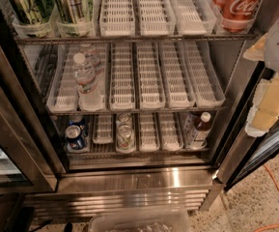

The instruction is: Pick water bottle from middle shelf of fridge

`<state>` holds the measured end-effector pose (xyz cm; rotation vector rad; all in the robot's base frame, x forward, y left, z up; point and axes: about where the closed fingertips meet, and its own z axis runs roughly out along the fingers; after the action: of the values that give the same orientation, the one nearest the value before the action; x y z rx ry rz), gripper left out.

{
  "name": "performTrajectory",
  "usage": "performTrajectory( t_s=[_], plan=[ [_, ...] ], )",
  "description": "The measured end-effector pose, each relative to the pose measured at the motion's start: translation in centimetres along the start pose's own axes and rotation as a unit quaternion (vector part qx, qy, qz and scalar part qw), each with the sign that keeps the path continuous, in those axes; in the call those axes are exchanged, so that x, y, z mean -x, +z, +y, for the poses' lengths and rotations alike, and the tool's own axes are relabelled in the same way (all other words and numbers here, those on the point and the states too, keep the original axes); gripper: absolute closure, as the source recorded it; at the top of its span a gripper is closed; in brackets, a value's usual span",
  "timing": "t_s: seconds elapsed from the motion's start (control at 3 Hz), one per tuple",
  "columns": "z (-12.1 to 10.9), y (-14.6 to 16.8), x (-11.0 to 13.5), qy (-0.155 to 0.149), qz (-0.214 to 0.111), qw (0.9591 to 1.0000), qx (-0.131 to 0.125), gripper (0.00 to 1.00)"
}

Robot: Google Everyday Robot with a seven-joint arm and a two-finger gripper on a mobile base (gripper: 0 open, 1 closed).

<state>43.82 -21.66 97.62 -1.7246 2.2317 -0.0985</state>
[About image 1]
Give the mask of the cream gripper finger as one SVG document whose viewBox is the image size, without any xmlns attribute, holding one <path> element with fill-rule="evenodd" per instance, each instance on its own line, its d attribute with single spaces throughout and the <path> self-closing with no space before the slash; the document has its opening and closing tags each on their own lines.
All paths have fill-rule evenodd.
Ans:
<svg viewBox="0 0 279 232">
<path fill-rule="evenodd" d="M 250 61 L 263 61 L 265 53 L 265 41 L 267 34 L 262 35 L 251 47 L 244 53 L 243 58 Z"/>
<path fill-rule="evenodd" d="M 267 133 L 279 119 L 279 73 L 272 79 L 262 78 L 252 100 L 245 132 L 252 137 Z"/>
</svg>

